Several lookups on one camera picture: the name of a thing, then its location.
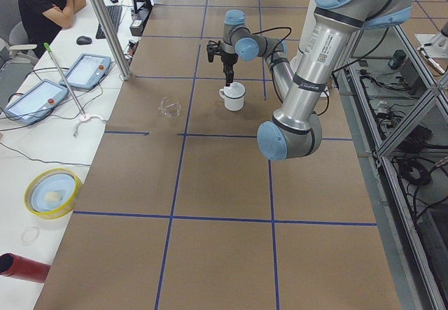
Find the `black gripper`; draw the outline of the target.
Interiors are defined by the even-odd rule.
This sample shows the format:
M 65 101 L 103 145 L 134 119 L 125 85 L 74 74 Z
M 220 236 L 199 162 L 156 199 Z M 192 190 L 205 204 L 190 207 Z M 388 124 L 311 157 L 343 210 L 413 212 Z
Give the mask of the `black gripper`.
M 220 59 L 224 66 L 225 85 L 229 86 L 234 80 L 233 66 L 237 63 L 237 54 L 223 51 L 220 54 Z

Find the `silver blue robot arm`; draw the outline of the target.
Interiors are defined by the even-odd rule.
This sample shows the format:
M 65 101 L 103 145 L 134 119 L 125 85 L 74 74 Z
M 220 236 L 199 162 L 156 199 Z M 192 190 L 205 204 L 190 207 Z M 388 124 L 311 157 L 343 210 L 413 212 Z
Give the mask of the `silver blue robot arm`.
M 263 58 L 282 100 L 271 120 L 257 131 L 260 152 L 269 160 L 305 157 L 321 144 L 322 129 L 314 110 L 331 73 L 358 30 L 388 28 L 405 22 L 412 0 L 314 0 L 314 28 L 297 69 L 292 69 L 280 40 L 252 33 L 240 10 L 225 15 L 220 49 L 245 61 Z

